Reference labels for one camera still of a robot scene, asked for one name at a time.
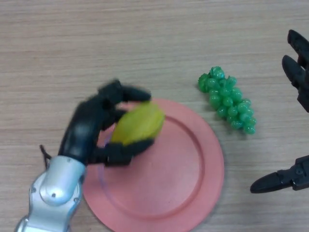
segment pink plate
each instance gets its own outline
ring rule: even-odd
[[[224,160],[210,126],[184,105],[154,101],[166,114],[155,144],[128,167],[87,168],[84,197],[115,232],[188,232],[220,197]],[[102,133],[98,144],[111,132]]]

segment yellow fruit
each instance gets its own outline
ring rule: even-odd
[[[157,104],[143,102],[126,113],[116,124],[111,142],[123,145],[154,139],[161,131],[165,115]]]

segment robotic hand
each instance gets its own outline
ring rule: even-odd
[[[108,143],[97,147],[100,131],[116,123],[126,112],[120,102],[149,101],[150,93],[118,80],[99,88],[97,95],[81,102],[66,129],[58,156],[51,157],[41,145],[46,170],[29,189],[29,213],[15,232],[70,232],[70,220],[82,197],[82,184],[89,164],[129,165],[131,159],[153,144],[143,140],[127,146]]]
[[[298,90],[297,100],[309,113],[309,42],[298,32],[290,30],[288,43],[297,52],[298,60],[296,62],[285,55],[282,67],[292,86]],[[288,187],[295,191],[309,188],[309,156],[296,159],[290,169],[279,170],[256,180],[250,192],[266,193]]]

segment wood grain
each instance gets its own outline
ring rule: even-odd
[[[28,188],[43,170],[38,145],[55,155],[76,104],[116,77],[187,105],[217,134],[224,189],[195,232],[307,232],[309,190],[249,187],[308,154],[309,118],[281,67],[283,55],[296,57],[288,30],[309,38],[308,11],[307,0],[1,0],[1,231],[28,212]],[[196,90],[215,65],[252,100],[256,135],[230,133]],[[85,202],[72,227],[109,231]]]

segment grapes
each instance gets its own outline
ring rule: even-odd
[[[238,104],[237,109],[241,114],[243,114],[248,111],[248,106],[246,105],[246,103],[242,102]]]
[[[233,121],[231,123],[231,126],[232,126],[232,128],[238,130],[238,129],[241,129],[243,127],[243,122],[240,121],[240,120],[236,120],[236,121]]]
[[[211,89],[211,90],[209,91],[209,95],[218,95],[218,94],[219,94],[219,91],[216,90],[216,89]]]
[[[252,126],[245,126],[243,128],[246,134],[254,134],[255,133],[255,128]]]
[[[233,117],[233,116],[227,116],[226,118],[227,122],[228,123],[232,123],[233,121],[236,121],[237,120],[237,117]]]
[[[247,110],[247,114],[250,115],[250,116],[252,116],[252,115],[254,114],[254,110],[251,109],[251,108],[249,108],[249,109]]]
[[[213,108],[218,109],[221,106],[221,97],[219,95],[211,95],[209,103]]]
[[[219,90],[219,93],[221,96],[223,97],[227,97],[230,95],[231,90],[229,90],[228,88],[222,88]]]
[[[217,110],[217,115],[221,118],[227,117],[227,108],[225,106],[220,106]]]
[[[233,77],[233,76],[228,76],[228,79],[226,80],[226,84],[227,84],[230,88],[234,87],[234,86],[236,85],[236,83],[237,83],[237,80],[236,80],[235,77]]]
[[[225,78],[225,74],[223,70],[221,69],[221,67],[219,66],[212,67],[210,70],[210,75],[212,76],[212,78],[215,78],[217,80],[221,80]]]
[[[198,88],[201,92],[209,93],[210,105],[233,129],[254,134],[256,119],[253,117],[252,103],[250,99],[242,98],[241,90],[235,87],[236,83],[235,77],[225,78],[221,67],[215,66],[208,74],[204,73],[199,77]]]
[[[217,84],[217,81],[215,79],[213,79],[213,78],[209,78],[207,80],[207,86],[209,88],[214,88],[216,86],[216,84]]]
[[[228,108],[227,113],[228,113],[229,116],[235,117],[238,114],[237,107],[232,106],[232,107]]]
[[[232,91],[231,91],[231,98],[235,102],[241,101],[241,98],[242,98],[241,90],[239,88],[233,88]]]
[[[230,97],[223,98],[223,105],[229,107],[233,105],[233,100]]]
[[[242,103],[245,103],[248,107],[251,106],[251,101],[250,101],[250,99],[245,98],[245,99],[243,99],[241,102],[242,102]]]

